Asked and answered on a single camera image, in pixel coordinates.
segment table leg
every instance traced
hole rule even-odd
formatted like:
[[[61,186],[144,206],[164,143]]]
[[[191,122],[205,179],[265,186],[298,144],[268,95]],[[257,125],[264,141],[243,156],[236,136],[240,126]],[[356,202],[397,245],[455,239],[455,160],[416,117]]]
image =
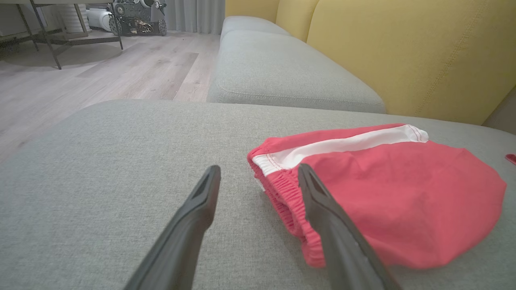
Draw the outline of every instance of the table leg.
[[[88,31],[86,30],[86,24],[84,24],[83,15],[80,12],[79,5],[74,4],[73,6],[75,7],[75,12],[77,12],[77,16],[79,17],[80,26],[83,28],[83,32],[87,34]]]
[[[41,21],[41,18],[39,17],[38,9],[36,7],[36,4],[34,4],[34,0],[30,0],[30,4],[32,5],[34,13],[36,14],[36,18],[38,19],[39,26],[41,27],[41,33],[43,34],[43,37],[45,38],[45,41],[50,48],[50,52],[52,53],[52,56],[54,57],[54,61],[57,64],[57,68],[61,69],[61,65],[59,64],[59,61],[57,60],[57,55],[54,52],[54,49],[52,48],[52,44],[50,43],[49,35],[46,33],[45,27],[43,26],[43,22]]]
[[[32,34],[32,31],[30,31],[30,27],[27,24],[27,20],[25,19],[25,15],[23,15],[22,8],[20,7],[20,4],[16,4],[16,7],[18,8],[18,13],[20,13],[20,16],[22,17],[23,24],[25,24],[25,28],[27,29],[27,32],[30,35],[30,38],[32,39],[34,43],[34,47],[36,48],[36,51],[39,51],[38,44],[36,43],[36,40],[34,39],[34,35]]]
[[[113,2],[111,4],[111,8],[113,9],[113,19],[115,20],[115,27],[116,27],[117,31],[119,31],[118,32],[118,41],[120,42],[120,49],[124,50],[124,46],[122,45],[122,37],[121,37],[122,27],[120,27],[120,30],[118,30],[118,16],[116,16],[114,13],[115,12],[115,2]]]

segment small red object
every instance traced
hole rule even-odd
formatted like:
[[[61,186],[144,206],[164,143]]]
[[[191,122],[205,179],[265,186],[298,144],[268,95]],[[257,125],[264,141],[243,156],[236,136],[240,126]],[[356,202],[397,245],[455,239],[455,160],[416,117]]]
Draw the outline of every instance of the small red object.
[[[511,163],[513,163],[514,165],[516,165],[516,155],[514,154],[507,154],[505,155],[505,158],[509,161],[511,161]]]
[[[267,138],[248,162],[312,267],[326,261],[305,218],[300,163],[314,169],[385,264],[415,269],[446,265],[483,240],[507,187],[468,150],[406,124]]]

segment white stripe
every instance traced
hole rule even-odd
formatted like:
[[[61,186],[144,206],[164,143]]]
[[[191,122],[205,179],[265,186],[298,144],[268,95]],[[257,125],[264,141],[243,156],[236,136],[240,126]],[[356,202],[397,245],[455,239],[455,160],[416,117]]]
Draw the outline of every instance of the white stripe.
[[[411,125],[370,131],[343,139],[324,140],[305,146],[295,147],[280,152],[262,154],[253,157],[253,162],[260,167],[265,176],[283,169],[296,167],[308,156],[330,153],[358,151],[376,147],[382,144],[400,142],[428,141],[428,134]]]

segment white container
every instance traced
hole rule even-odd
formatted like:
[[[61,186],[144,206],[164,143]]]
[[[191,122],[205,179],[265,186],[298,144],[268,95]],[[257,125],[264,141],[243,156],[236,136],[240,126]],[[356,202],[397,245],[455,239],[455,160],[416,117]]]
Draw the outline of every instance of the white container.
[[[86,26],[86,31],[91,32],[91,28],[88,22],[88,15],[86,14],[86,4],[78,4],[80,13],[83,16],[84,25]],[[83,28],[80,25],[79,17],[77,16],[77,12],[75,11],[75,7],[73,4],[59,4],[57,5],[59,14],[65,23],[66,31],[68,33],[81,33],[83,32]]]
[[[111,28],[109,28],[109,15],[111,13],[109,11],[100,8],[90,8],[87,10],[87,14],[91,27],[98,27],[111,32]]]

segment gray seat cushion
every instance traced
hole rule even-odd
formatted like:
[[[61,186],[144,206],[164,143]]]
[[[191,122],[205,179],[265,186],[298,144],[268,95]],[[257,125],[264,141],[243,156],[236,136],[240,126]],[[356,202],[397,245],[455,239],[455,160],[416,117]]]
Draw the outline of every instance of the gray seat cushion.
[[[268,33],[290,35],[285,29],[278,25],[258,17],[251,16],[229,16],[224,19],[222,25],[221,39],[230,31],[233,30],[253,30]]]
[[[373,89],[316,49],[259,31],[232,31],[221,40],[208,101],[385,112]]]
[[[86,108],[0,164],[0,288],[122,289],[212,164],[222,169],[194,289],[329,289],[304,262],[246,160],[267,137],[413,124],[465,147],[507,182],[493,232],[449,265],[393,267],[404,289],[511,289],[516,136],[421,118],[274,106],[111,101]]]

